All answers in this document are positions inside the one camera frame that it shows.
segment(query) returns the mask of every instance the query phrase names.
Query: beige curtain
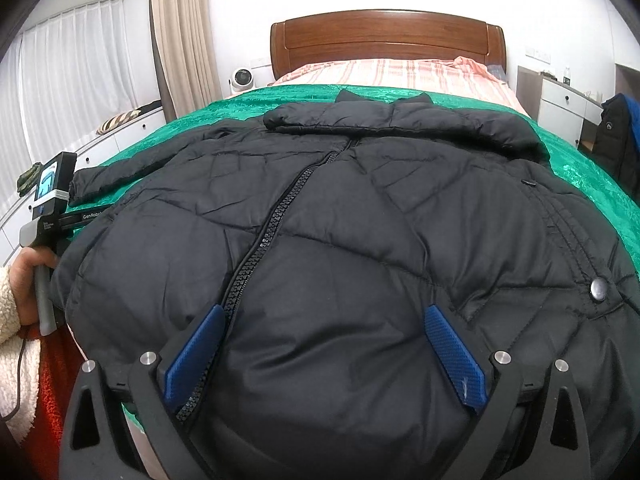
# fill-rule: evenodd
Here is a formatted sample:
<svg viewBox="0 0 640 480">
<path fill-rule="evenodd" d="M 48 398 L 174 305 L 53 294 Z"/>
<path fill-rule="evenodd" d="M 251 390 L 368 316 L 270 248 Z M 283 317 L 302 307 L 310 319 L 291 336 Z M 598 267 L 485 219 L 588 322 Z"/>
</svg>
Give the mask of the beige curtain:
<svg viewBox="0 0 640 480">
<path fill-rule="evenodd" d="M 177 117 L 222 98 L 207 0 L 151 0 L 153 30 Z"/>
</svg>

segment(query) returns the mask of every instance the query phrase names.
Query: jacket zipper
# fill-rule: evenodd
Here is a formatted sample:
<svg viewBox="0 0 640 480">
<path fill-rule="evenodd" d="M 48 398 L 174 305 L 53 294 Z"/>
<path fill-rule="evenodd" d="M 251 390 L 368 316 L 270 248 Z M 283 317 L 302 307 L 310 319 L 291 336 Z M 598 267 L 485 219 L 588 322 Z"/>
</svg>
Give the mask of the jacket zipper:
<svg viewBox="0 0 640 480">
<path fill-rule="evenodd" d="M 352 139 L 345 147 L 345 150 L 349 149 L 354 144 L 355 142 Z M 226 294 L 226 299 L 223 305 L 223 308 L 225 310 L 225 315 L 226 315 L 227 329 L 231 325 L 234 319 L 236 309 L 238 308 L 238 305 L 240 303 L 240 298 L 242 297 L 242 293 L 244 292 L 244 288 L 246 287 L 246 284 L 249 281 L 249 278 L 254 273 L 255 267 L 258 266 L 258 263 L 260 263 L 260 260 L 262 259 L 262 257 L 266 254 L 267 250 L 269 250 L 269 247 L 271 246 L 271 243 L 275 238 L 276 232 L 278 231 L 278 227 L 280 227 L 280 223 L 282 222 L 284 213 L 286 213 L 287 209 L 289 208 L 291 203 L 294 201 L 296 196 L 300 193 L 300 191 L 302 190 L 302 187 L 309 180 L 313 172 L 320 166 L 333 162 L 338 157 L 338 155 L 339 155 L 338 152 L 331 152 L 329 153 L 329 156 L 324 161 L 307 167 L 296 179 L 293 187 L 291 187 L 291 189 L 285 195 L 285 197 L 280 200 L 280 203 L 276 206 L 276 209 L 274 209 L 273 213 L 271 213 L 269 221 L 267 222 L 267 227 L 262 234 L 262 238 L 260 239 L 260 243 L 254 249 L 253 254 L 244 262 L 244 264 L 242 264 L 238 273 L 235 275 L 232 283 L 228 288 L 228 293 Z M 223 339 L 223 342 L 220 344 L 220 348 L 222 348 L 223 344 L 224 344 L 224 339 Z M 214 355 L 211 361 L 209 361 L 209 363 L 207 364 L 207 367 L 205 368 L 204 372 L 200 376 L 200 379 L 198 380 L 198 383 L 194 388 L 193 393 L 191 394 L 191 397 L 189 397 L 185 405 L 181 407 L 180 411 L 178 411 L 176 418 L 180 422 L 185 422 L 191 416 L 191 413 L 193 413 L 193 411 L 196 409 L 197 405 L 199 404 L 200 397 L 202 396 L 202 392 L 204 390 L 205 384 L 207 382 L 207 378 L 209 376 L 209 370 L 212 364 L 214 363 L 217 357 L 217 354 L 218 352 L 216 352 L 216 355 Z"/>
</svg>

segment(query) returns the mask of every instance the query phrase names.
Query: wooden headboard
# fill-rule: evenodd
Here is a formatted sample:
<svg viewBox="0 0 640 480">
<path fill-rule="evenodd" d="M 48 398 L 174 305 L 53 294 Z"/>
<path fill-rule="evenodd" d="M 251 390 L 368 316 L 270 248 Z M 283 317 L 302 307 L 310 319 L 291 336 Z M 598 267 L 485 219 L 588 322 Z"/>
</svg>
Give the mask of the wooden headboard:
<svg viewBox="0 0 640 480">
<path fill-rule="evenodd" d="M 308 63 L 345 59 L 469 57 L 507 70 L 497 25 L 422 10 L 342 10 L 271 25 L 276 79 Z"/>
</svg>

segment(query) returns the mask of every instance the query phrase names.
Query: green cloth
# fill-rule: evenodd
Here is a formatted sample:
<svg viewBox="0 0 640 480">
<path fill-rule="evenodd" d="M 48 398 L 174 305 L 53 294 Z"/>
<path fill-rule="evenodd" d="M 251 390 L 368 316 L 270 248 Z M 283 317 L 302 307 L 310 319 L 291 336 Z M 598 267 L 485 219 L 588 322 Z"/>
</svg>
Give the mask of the green cloth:
<svg viewBox="0 0 640 480">
<path fill-rule="evenodd" d="M 42 168 L 42 163 L 36 162 L 33 166 L 31 166 L 27 171 L 25 171 L 23 174 L 21 174 L 21 176 L 18 177 L 18 182 L 16 183 L 16 191 L 18 192 L 20 197 L 25 196 L 28 192 L 30 192 L 31 188 L 38 183 L 40 168 Z"/>
<path fill-rule="evenodd" d="M 421 93 L 417 90 L 401 88 L 351 85 L 282 85 L 260 88 L 241 94 L 233 99 L 216 101 L 206 108 L 172 121 L 145 139 L 140 140 L 140 142 L 129 146 L 126 150 L 110 158 L 103 166 L 107 166 L 117 160 L 129 158 L 141 150 L 155 146 L 174 135 L 203 124 L 213 124 L 226 118 L 244 120 L 262 115 L 283 103 L 302 101 L 332 102 L 343 88 L 361 96 L 385 102 Z M 447 108 L 482 108 L 520 115 L 511 108 L 475 99 L 436 93 L 430 93 L 429 95 L 435 104 Z M 609 175 L 579 153 L 573 146 L 543 130 L 528 117 L 522 117 L 531 124 L 540 139 L 545 143 L 551 155 L 551 167 L 554 173 L 580 189 L 609 219 L 618 234 L 620 234 L 626 250 L 631 254 L 636 269 L 640 272 L 640 207 L 618 187 L 618 184 Z M 127 184 L 94 202 L 82 204 L 70 210 L 114 203 L 134 184 L 135 182 Z"/>
</svg>

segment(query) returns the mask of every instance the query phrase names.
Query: camera screen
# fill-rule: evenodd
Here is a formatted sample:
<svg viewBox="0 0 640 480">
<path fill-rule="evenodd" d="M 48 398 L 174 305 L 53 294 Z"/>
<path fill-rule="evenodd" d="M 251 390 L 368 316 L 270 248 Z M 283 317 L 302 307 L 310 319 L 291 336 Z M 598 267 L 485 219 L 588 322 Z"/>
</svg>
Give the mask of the camera screen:
<svg viewBox="0 0 640 480">
<path fill-rule="evenodd" d="M 56 170 L 58 169 L 58 162 L 54 161 L 47 166 L 40 173 L 40 182 L 38 183 L 38 190 L 36 192 L 35 199 L 42 198 L 47 193 L 53 191 L 53 185 L 56 181 Z"/>
</svg>

